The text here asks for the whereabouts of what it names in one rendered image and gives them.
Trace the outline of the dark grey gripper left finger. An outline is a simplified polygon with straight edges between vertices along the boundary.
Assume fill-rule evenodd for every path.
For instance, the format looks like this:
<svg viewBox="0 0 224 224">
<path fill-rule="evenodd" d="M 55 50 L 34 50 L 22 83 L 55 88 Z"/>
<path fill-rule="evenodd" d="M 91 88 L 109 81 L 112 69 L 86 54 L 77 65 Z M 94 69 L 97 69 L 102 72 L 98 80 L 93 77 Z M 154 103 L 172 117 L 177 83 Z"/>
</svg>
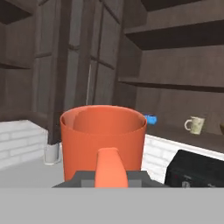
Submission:
<svg viewBox="0 0 224 224">
<path fill-rule="evenodd" d="M 64 181 L 54 188 L 82 188 L 82 187 L 94 187 L 95 186 L 95 172 L 94 171 L 77 171 L 73 177 Z"/>
</svg>

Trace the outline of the clear drinking glass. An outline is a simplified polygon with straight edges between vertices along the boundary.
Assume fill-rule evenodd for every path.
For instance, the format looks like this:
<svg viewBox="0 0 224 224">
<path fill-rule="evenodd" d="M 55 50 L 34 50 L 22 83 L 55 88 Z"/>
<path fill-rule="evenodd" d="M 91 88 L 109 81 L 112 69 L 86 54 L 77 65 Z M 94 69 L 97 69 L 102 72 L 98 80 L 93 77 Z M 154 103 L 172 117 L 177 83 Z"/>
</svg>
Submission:
<svg viewBox="0 0 224 224">
<path fill-rule="evenodd" d="M 44 148 L 44 163 L 46 165 L 55 165 L 60 161 L 60 145 L 48 144 Z"/>
</svg>

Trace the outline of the open dark wooden cabinet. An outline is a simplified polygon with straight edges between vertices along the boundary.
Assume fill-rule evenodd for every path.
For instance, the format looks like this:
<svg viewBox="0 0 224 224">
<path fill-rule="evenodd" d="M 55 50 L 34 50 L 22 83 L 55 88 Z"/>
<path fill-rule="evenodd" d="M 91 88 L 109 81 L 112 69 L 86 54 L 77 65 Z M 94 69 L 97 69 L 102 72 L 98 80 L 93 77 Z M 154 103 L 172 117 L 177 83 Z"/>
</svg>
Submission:
<svg viewBox="0 0 224 224">
<path fill-rule="evenodd" d="M 224 0 L 125 0 L 113 102 L 156 116 L 150 135 L 224 152 Z"/>
<path fill-rule="evenodd" d="M 0 0 L 0 122 L 31 111 L 37 0 Z"/>
</svg>

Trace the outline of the blue cup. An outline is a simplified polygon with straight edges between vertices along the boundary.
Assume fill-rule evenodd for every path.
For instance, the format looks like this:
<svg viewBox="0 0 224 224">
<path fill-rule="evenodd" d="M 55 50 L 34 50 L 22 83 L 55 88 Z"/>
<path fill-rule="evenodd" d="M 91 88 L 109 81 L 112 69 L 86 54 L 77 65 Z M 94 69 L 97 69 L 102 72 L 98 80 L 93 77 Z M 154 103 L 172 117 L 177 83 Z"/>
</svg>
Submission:
<svg viewBox="0 0 224 224">
<path fill-rule="evenodd" d="M 158 119 L 155 115 L 145 115 L 144 117 L 145 117 L 148 124 L 154 125 L 154 124 L 157 123 Z"/>
</svg>

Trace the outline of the orange mug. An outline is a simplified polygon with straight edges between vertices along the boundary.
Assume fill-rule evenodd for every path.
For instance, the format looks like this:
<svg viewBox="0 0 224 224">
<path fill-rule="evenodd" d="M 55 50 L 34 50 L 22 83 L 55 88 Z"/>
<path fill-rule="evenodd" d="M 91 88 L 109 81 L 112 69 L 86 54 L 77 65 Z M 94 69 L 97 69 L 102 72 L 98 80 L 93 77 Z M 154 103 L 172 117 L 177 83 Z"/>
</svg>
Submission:
<svg viewBox="0 0 224 224">
<path fill-rule="evenodd" d="M 145 117 L 131 108 L 89 105 L 64 112 L 64 180 L 94 172 L 95 187 L 128 187 L 127 173 L 141 169 L 146 126 Z"/>
</svg>

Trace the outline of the black toaster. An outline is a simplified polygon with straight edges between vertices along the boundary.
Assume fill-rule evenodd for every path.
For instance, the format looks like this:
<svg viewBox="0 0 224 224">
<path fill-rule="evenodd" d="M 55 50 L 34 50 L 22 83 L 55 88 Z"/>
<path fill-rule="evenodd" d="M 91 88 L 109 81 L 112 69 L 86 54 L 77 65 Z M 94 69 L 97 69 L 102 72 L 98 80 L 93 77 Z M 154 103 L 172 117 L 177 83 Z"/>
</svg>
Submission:
<svg viewBox="0 0 224 224">
<path fill-rule="evenodd" d="M 224 161 L 178 150 L 166 169 L 170 187 L 224 187 Z"/>
</svg>

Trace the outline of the cream patterned mug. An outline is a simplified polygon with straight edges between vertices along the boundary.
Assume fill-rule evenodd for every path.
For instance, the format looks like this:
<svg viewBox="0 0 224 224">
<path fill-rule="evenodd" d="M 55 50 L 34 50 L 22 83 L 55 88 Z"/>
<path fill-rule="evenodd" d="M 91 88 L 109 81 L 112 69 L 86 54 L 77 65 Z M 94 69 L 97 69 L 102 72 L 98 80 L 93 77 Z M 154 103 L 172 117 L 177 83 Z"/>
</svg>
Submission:
<svg viewBox="0 0 224 224">
<path fill-rule="evenodd" d="M 202 131 L 205 119 L 201 117 L 192 116 L 185 121 L 184 127 L 191 134 L 199 135 Z"/>
</svg>

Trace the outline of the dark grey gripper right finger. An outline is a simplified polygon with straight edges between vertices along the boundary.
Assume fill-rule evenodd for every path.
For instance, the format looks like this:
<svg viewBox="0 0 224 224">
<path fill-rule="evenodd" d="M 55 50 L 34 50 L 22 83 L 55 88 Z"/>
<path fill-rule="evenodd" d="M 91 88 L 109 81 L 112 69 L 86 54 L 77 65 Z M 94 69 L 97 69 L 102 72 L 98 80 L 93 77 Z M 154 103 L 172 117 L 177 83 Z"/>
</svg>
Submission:
<svg viewBox="0 0 224 224">
<path fill-rule="evenodd" d="M 164 184 L 151 179 L 147 171 L 127 171 L 129 187 L 164 187 Z"/>
</svg>

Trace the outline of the dark wooden cabinet door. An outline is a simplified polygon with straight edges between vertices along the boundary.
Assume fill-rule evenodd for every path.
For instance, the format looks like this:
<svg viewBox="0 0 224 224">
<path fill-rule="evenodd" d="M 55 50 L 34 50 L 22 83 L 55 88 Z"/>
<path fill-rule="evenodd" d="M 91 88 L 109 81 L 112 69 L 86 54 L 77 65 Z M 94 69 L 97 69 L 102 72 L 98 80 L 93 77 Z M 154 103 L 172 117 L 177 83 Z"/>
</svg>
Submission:
<svg viewBox="0 0 224 224">
<path fill-rule="evenodd" d="M 88 105 L 109 105 L 114 92 L 123 0 L 95 0 Z"/>
<path fill-rule="evenodd" d="M 68 54 L 80 44 L 83 0 L 38 0 L 31 111 L 35 122 L 48 131 L 47 142 L 60 140 Z"/>
</svg>

